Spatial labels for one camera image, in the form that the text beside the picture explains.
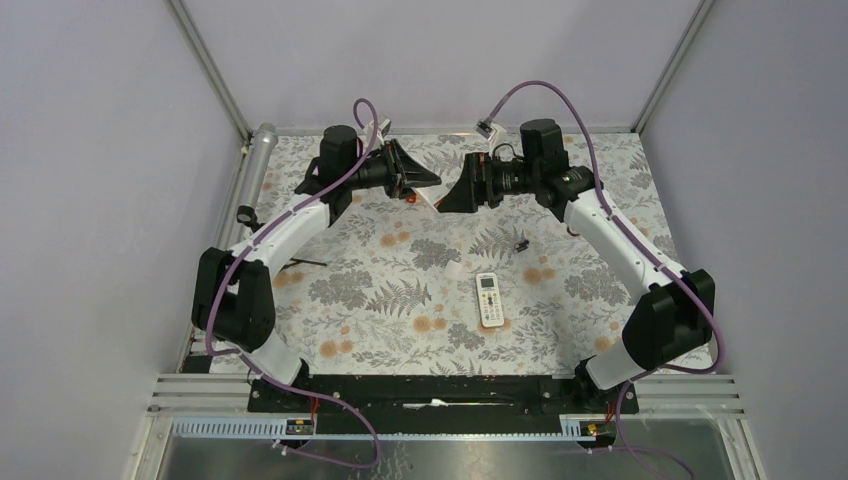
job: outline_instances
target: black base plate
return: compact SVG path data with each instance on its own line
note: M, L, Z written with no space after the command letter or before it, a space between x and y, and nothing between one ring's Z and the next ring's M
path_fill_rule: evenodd
M337 396L365 415L380 434L517 434L560 433L559 415L606 415L617 390L581 399L572 379L550 376L390 376L301 375L295 386ZM433 399L447 407L407 408ZM249 412L304 413L309 398L282 392L262 380L251 387ZM639 411L635 393L622 413ZM336 404L322 401L317 433L368 433L361 422Z

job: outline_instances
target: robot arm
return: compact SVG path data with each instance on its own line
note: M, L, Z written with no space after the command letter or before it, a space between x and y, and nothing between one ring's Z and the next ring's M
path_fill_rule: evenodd
M378 128L388 130L384 120ZM227 286L218 307L214 332L207 334L226 342L247 355L262 371L285 384L291 384L300 371L302 361L278 335L271 278L282 270L295 253L312 237L329 228L351 204L354 190L383 187L389 198L407 198L414 188L438 185L438 175L415 162L397 140L380 138L380 148L372 151L362 166L336 189L324 194L320 201L298 210L272 231L274 221L257 230L250 238L227 251L208 249L200 258L195 285L192 323L202 330L234 254L248 249ZM319 156L314 158L306 178L295 189L294 197L279 215L293 211L302 203L341 178L356 163L356 132L345 125L324 131Z
M484 134L502 129L487 125ZM503 162L490 152L466 155L460 178L440 200L440 212L473 213L478 206L497 207L505 195L533 194L536 201L572 231L578 232L598 251L624 283L635 304L624 326L622 341L580 363L579 380L599 390L665 363L707 343L712 329L684 292L646 258L613 223L602 208L594 176L585 167L571 167L562 143L562 131L550 119L532 120L521 126L524 157ZM601 195L617 207L606 191ZM662 254L624 215L616 216L633 235L659 256L712 310L715 284L703 270L687 272Z

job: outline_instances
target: white wall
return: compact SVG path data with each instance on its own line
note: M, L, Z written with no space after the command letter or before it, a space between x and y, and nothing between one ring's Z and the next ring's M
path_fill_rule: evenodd
M717 2L643 136L770 479L846 478L848 4Z
M240 142L164 1L0 6L0 478L115 479Z
M562 86L593 126L629 127L698 0L189 0L251 125L352 124L357 97L395 127L469 129L513 85ZM554 116L528 91L498 120Z

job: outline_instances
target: remote control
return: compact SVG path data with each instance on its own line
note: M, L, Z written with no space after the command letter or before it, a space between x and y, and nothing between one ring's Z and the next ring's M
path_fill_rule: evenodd
M494 273L477 275L477 301L480 304L480 322L486 328L503 325L498 277Z

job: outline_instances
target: patterned table surface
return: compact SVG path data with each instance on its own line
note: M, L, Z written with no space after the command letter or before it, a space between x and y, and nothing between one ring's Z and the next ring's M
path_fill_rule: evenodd
M427 189L440 198L456 182L467 152L484 151L478 135L396 137L442 177ZM574 165L588 164L582 136L566 135ZM635 134L593 135L601 178L618 206L660 249L676 257L651 173ZM510 141L520 154L517 136ZM282 211L320 137L281 137L271 157L257 212ZM582 238L566 233L524 195L476 214L438 214L423 202L390 200L382 189L359 191L328 230L298 252L300 264L273 279L276 330L313 373L562 374L620 340L632 305L610 268ZM516 253L526 238L530 248ZM448 279L448 260L464 272ZM479 322L474 275L498 275L506 322ZM706 348L679 364L705 367ZM245 372L236 358L216 358L213 373Z

